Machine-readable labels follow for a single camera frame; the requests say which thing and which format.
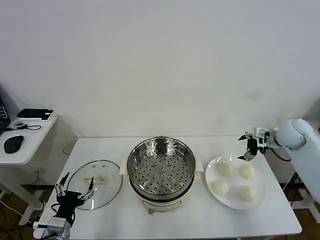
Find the white table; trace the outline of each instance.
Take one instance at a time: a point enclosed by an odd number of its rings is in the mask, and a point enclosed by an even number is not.
[[[8,171],[7,168],[26,165],[37,151],[38,147],[42,143],[49,130],[52,128],[56,119],[57,116],[52,115],[48,121],[23,121],[23,123],[28,125],[39,125],[41,126],[41,129],[5,131],[0,135],[0,146],[2,146],[0,147],[0,184],[4,186],[4,189],[9,189],[11,192],[15,193],[18,197],[28,203],[28,207],[26,208],[23,217],[19,222],[20,225],[24,225],[28,222],[34,210],[42,210],[43,203],[38,199],[43,191],[37,190],[35,191],[34,195],[30,194],[23,187],[17,184],[16,176]],[[20,149],[15,153],[5,153],[3,147],[5,141],[11,137],[19,135],[24,136]]]
[[[82,165],[94,160],[110,160],[118,165],[144,137],[81,138],[77,141],[59,179],[70,176]],[[234,136],[177,137],[187,144],[205,168],[215,156],[238,157],[247,148],[246,141]],[[268,193],[259,207],[234,210],[219,202],[205,185],[204,176],[196,180],[181,206],[168,212],[148,214],[128,177],[112,202],[92,211],[76,209],[70,239],[214,239],[298,234],[302,228],[263,155],[251,161],[264,174]],[[55,213],[53,192],[40,218],[48,223]],[[43,229],[34,237],[41,238]]]

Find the dough ball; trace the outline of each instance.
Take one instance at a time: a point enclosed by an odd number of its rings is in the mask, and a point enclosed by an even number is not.
[[[256,170],[253,166],[245,164],[240,167],[240,175],[245,179],[253,179],[256,177]]]
[[[219,173],[225,176],[231,176],[234,172],[234,168],[228,162],[219,162],[217,167]]]
[[[249,186],[240,188],[240,198],[245,202],[252,202],[256,199],[256,190]]]
[[[229,192],[229,186],[225,181],[214,181],[211,185],[212,190],[219,196],[225,196]]]

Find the computer mouse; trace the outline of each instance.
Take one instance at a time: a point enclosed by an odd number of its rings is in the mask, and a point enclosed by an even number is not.
[[[23,140],[24,140],[24,136],[22,135],[8,138],[3,144],[4,152],[6,154],[15,153],[20,149],[21,143]]]

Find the stainless steel steamer basket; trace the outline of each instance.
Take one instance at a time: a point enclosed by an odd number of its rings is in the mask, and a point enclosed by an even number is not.
[[[133,189],[155,202],[169,202],[184,195],[194,181],[195,168],[195,156],[187,145],[162,136],[138,144],[127,161]]]

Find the robotic arm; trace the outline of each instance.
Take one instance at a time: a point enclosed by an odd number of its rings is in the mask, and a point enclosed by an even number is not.
[[[250,161],[258,151],[284,148],[291,163],[314,200],[320,203],[320,134],[303,119],[290,119],[271,131],[257,127],[255,135],[246,132],[247,151],[239,159]]]
[[[85,194],[75,191],[64,191],[64,185],[68,179],[68,176],[69,172],[61,179],[59,184],[54,186],[56,200],[58,203],[53,204],[51,209],[55,211],[56,215],[51,217],[49,223],[35,222],[33,224],[33,229],[45,229],[41,240],[68,240],[70,237],[70,228],[76,219],[76,207],[85,204],[85,202],[88,201],[95,193],[93,190],[94,178],[91,179],[88,191]]]

